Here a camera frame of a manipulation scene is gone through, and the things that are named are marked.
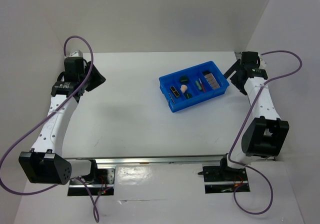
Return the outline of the clear eyeshadow palette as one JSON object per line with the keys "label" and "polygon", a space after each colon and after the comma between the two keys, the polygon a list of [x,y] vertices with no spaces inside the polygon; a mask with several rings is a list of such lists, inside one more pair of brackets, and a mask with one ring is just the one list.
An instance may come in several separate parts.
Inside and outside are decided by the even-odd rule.
{"label": "clear eyeshadow palette", "polygon": [[205,77],[205,79],[207,80],[207,82],[209,83],[209,85],[213,90],[220,88],[218,81],[216,80],[215,76],[211,72],[210,74],[203,75],[203,76]]}

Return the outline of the black square powder compact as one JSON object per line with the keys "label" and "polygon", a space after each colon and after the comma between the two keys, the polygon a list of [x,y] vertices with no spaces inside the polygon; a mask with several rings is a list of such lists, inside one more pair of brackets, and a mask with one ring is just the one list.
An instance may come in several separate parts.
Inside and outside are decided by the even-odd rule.
{"label": "black square powder compact", "polygon": [[211,72],[206,70],[206,71],[203,71],[202,74],[205,76],[205,75],[209,75]]}

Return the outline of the red lip gloss tube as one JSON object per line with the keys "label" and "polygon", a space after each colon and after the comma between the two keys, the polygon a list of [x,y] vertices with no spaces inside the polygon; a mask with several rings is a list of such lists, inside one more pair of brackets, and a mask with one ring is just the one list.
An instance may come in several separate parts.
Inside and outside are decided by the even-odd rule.
{"label": "red lip gloss tube", "polygon": [[203,91],[204,93],[206,93],[205,86],[204,86],[204,84],[203,84],[203,82],[202,82],[202,80],[201,80],[200,78],[199,78],[199,83],[200,83],[200,85],[201,85],[202,91]]}

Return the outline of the green clear lipstick tube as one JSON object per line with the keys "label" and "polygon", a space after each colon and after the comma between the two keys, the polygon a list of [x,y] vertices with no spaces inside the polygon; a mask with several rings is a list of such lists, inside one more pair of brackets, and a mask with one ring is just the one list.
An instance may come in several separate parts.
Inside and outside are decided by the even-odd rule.
{"label": "green clear lipstick tube", "polygon": [[201,84],[200,84],[200,82],[198,80],[195,81],[195,85],[197,86],[199,91],[202,90],[202,86],[201,86]]}

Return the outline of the beige makeup sponge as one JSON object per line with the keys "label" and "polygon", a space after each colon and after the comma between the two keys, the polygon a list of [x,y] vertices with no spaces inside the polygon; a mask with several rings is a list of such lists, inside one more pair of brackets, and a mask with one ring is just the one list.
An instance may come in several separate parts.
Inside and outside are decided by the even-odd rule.
{"label": "beige makeup sponge", "polygon": [[188,86],[187,85],[182,84],[180,86],[180,91],[181,91],[182,94],[184,94],[187,90],[188,90]]}

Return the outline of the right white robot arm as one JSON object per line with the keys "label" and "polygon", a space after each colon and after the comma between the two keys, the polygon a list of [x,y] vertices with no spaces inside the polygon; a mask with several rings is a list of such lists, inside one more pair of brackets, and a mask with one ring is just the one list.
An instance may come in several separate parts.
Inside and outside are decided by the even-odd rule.
{"label": "right white robot arm", "polygon": [[273,104],[265,83],[268,75],[261,61],[257,52],[244,51],[224,74],[248,97],[252,111],[248,115],[251,122],[245,126],[236,146],[220,160],[218,174],[223,180],[230,180],[260,158],[278,156],[289,132],[289,123],[281,119]]}

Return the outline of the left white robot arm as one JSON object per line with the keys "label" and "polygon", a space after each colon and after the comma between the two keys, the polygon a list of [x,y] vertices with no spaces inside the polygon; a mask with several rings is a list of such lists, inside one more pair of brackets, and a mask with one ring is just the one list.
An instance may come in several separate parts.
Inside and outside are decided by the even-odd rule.
{"label": "left white robot arm", "polygon": [[51,88],[49,119],[30,150],[21,152],[18,158],[31,183],[65,185],[77,177],[88,184],[97,181],[99,171],[94,160],[78,157],[68,161],[62,153],[71,117],[81,97],[105,81],[81,51],[76,50],[64,59],[64,71]]}

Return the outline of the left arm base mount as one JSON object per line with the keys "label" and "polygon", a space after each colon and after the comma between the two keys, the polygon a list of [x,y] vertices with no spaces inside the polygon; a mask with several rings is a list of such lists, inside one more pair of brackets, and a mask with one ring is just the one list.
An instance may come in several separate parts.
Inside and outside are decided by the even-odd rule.
{"label": "left arm base mount", "polygon": [[[89,193],[93,197],[97,196],[113,196],[115,192],[116,168],[107,166],[104,168],[96,168],[93,176],[81,177],[80,179],[86,184]],[[89,196],[84,184],[79,180],[72,180],[69,183],[68,197],[85,197]]]}

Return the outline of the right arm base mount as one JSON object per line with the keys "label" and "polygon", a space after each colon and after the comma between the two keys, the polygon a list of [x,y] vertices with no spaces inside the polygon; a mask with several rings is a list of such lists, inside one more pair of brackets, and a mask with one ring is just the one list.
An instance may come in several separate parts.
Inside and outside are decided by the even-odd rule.
{"label": "right arm base mount", "polygon": [[221,166],[203,166],[197,173],[203,177],[206,194],[225,194],[237,192],[250,192],[247,171],[241,169],[222,169]]}

